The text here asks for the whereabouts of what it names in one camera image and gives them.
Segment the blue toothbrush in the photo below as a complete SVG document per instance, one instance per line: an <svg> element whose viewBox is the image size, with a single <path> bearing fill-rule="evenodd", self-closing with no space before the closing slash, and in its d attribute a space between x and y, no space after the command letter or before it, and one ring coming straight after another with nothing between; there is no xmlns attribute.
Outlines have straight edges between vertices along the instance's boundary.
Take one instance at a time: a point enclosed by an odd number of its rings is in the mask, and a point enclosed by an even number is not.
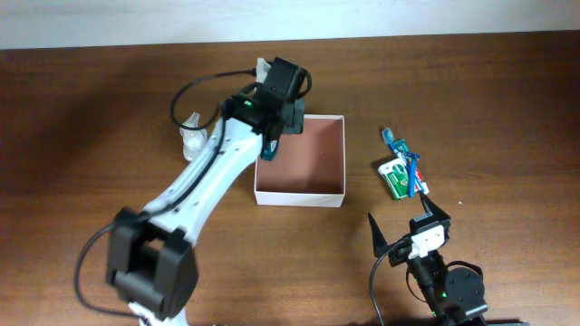
<svg viewBox="0 0 580 326"><path fill-rule="evenodd" d="M430 192L428 185L418 169L421 156L409 150L405 139L395 139L389 128L382 131L382 138L395 156L383 170L395 199L414 197L419 192L427 195Z"/></svg>

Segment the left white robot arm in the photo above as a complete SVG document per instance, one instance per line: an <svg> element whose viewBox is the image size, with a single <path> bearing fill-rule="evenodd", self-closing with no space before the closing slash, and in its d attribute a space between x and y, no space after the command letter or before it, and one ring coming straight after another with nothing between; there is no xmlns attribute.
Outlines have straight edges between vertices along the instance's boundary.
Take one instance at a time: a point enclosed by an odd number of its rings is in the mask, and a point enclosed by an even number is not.
<svg viewBox="0 0 580 326"><path fill-rule="evenodd" d="M236 178L257 159L276 156L284 134L304 130L308 70L282 58L263 80L221 101L204 148L139 213L123 208L110 227L106 281L141 325L184 325L198 282L194 247Z"/></svg>

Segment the blue disposable razor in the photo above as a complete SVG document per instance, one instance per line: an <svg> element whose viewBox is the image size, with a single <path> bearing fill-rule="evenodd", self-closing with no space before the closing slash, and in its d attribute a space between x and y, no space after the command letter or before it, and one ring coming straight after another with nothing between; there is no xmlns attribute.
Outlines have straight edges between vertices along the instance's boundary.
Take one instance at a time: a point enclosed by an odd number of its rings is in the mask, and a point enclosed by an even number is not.
<svg viewBox="0 0 580 326"><path fill-rule="evenodd" d="M417 177L417 162L420 156L410 151L405 151L404 157L407 159L407 170L409 173L408 197L414 197L415 188L422 189L421 181Z"/></svg>

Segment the purple foam soap pump bottle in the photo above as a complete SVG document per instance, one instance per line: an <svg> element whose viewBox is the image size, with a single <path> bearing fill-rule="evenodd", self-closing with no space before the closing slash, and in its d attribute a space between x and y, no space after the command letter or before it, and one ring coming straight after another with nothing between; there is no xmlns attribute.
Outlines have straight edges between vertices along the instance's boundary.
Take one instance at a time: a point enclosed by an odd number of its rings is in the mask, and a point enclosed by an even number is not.
<svg viewBox="0 0 580 326"><path fill-rule="evenodd" d="M187 120L183 122L186 127L197 128L200 115L193 112ZM189 130L180 128L179 133L183 141L183 156L187 161L193 161L206 146L208 132L206 129Z"/></svg>

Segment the teal mouthwash bottle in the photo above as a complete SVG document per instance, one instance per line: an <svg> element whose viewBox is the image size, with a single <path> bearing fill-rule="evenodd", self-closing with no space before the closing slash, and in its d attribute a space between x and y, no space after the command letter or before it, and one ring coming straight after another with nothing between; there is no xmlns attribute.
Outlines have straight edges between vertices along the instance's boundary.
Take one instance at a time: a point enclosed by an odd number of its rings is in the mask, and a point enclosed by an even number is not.
<svg viewBox="0 0 580 326"><path fill-rule="evenodd" d="M265 161L272 161L276 157L277 150L278 150L278 141L268 140L264 143L264 147L262 148L260 158Z"/></svg>

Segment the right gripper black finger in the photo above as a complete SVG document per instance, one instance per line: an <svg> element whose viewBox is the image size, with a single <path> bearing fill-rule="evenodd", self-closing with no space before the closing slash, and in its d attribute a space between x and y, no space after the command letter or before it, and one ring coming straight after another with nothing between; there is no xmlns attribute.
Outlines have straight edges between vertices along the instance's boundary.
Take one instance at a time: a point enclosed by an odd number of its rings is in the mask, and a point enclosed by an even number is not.
<svg viewBox="0 0 580 326"><path fill-rule="evenodd" d="M440 207L435 205L427 195L420 192L420 201L426 213L431 213L434 218L439 221L449 220L450 216Z"/></svg>
<svg viewBox="0 0 580 326"><path fill-rule="evenodd" d="M372 249L373 255L376 258L380 258L383 256L389 249L389 245L384 238L380 227L377 225L376 220L372 216L371 213L367 214L368 221L370 224L371 232L372 232Z"/></svg>

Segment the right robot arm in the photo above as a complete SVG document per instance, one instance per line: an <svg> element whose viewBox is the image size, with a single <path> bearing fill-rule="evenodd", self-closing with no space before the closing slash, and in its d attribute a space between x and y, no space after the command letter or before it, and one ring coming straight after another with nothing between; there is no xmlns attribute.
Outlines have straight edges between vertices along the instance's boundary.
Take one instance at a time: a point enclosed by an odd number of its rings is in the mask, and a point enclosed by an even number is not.
<svg viewBox="0 0 580 326"><path fill-rule="evenodd" d="M384 323L374 290L374 277L380 264L406 264L405 281L414 279L421 295L439 325L485 325L483 314L488 310L484 299L484 273L475 264L465 261L445 263L439 249L449 239L451 217L420 193L425 210L409 221L410 232L389 244L374 217L368 221L372 231L372 249L376 257L370 276L369 293L379 323Z"/></svg>

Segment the small toothpaste tube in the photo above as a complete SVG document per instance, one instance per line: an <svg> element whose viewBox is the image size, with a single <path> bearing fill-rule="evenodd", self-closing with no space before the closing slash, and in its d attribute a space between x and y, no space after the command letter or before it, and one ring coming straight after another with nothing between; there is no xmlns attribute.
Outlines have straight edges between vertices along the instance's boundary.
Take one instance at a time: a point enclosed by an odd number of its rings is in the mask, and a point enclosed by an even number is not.
<svg viewBox="0 0 580 326"><path fill-rule="evenodd" d="M417 162L420 160L421 156L411 152L404 139L395 140L391 144L391 149L398 158L404 161L404 166L407 169L409 180L407 195L414 197L416 192L421 192L427 195L430 191L426 181L423 179L422 174L417 168Z"/></svg>

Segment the pink cardboard box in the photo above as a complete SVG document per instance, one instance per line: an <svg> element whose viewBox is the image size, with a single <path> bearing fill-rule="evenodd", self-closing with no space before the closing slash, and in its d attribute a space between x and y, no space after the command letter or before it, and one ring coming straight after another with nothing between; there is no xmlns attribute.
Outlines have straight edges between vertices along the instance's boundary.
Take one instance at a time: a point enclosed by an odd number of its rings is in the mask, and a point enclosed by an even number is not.
<svg viewBox="0 0 580 326"><path fill-rule="evenodd" d="M307 114L304 131L282 136L273 160L256 161L256 202L338 208L346 192L345 166L344 116Z"/></svg>

